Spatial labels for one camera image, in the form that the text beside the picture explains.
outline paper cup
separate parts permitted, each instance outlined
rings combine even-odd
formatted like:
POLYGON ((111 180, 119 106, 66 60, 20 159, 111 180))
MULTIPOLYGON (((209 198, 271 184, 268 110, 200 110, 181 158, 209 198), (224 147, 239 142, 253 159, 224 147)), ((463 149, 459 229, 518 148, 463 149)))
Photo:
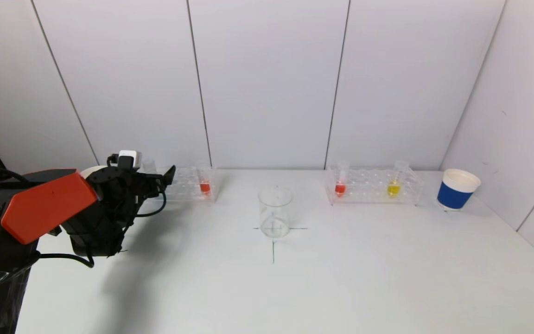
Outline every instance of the paper cup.
POLYGON ((479 177, 469 172, 447 169, 438 192, 438 202, 447 210, 459 210, 480 185, 479 177))

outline black cable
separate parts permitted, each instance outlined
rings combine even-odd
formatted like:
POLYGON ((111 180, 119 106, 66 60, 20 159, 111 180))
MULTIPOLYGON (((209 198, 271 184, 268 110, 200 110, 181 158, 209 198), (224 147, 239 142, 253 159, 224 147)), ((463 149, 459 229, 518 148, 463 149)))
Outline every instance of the black cable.
POLYGON ((150 212, 150 213, 143 213, 143 214, 136 214, 135 217, 136 218, 141 218, 141 217, 149 217, 149 216, 153 216, 157 213, 160 213, 162 212, 162 210, 164 209, 164 207, 166 206, 166 192, 165 191, 162 191, 162 197, 164 197, 164 200, 162 202, 162 206, 157 209, 156 211, 154 212, 150 212))
POLYGON ((94 267, 94 260, 93 260, 93 258, 91 256, 91 254, 89 253, 89 251, 87 252, 87 254, 88 254, 88 260, 86 260, 83 257, 79 257, 77 255, 74 255, 74 254, 62 254, 62 253, 56 253, 56 252, 52 252, 52 253, 48 253, 48 254, 40 254, 40 258, 68 258, 70 260, 76 260, 77 262, 82 263, 83 265, 87 266, 88 268, 93 268, 94 267))
POLYGON ((27 178, 23 177, 22 175, 18 173, 9 171, 5 168, 0 168, 0 173, 3 173, 4 175, 8 175, 11 178, 15 178, 16 180, 19 180, 20 182, 30 184, 30 181, 27 178))

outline white table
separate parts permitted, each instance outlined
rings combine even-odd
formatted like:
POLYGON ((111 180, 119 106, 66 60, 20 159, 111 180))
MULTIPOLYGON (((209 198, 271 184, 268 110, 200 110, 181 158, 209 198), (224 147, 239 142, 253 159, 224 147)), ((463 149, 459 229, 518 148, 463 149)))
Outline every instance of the white table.
POLYGON ((442 211, 441 173, 419 175, 419 206, 331 206, 324 171, 220 171, 216 203, 139 220, 128 252, 38 262, 17 333, 534 334, 534 249, 475 196, 442 211), (275 263, 254 229, 271 184, 293 190, 307 228, 276 241, 275 263))

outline test tube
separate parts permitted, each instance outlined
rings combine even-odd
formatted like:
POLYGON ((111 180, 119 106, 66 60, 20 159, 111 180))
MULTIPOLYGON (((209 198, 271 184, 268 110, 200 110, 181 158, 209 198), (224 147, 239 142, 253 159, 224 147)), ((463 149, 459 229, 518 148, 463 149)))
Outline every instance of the test tube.
POLYGON ((347 188, 347 177, 350 173, 350 162, 349 161, 339 161, 337 163, 337 169, 339 170, 339 177, 337 178, 337 183, 335 184, 335 194, 337 197, 342 197, 345 194, 345 189, 347 188))
POLYGON ((390 198, 394 199, 401 192, 401 185, 408 169, 409 163, 405 161, 395 161, 393 173, 388 181, 388 187, 386 188, 386 192, 390 198))
POLYGON ((199 161, 195 165, 197 169, 197 176, 199 177, 199 188, 201 192, 205 195, 211 193, 211 167, 208 166, 205 162, 199 161))

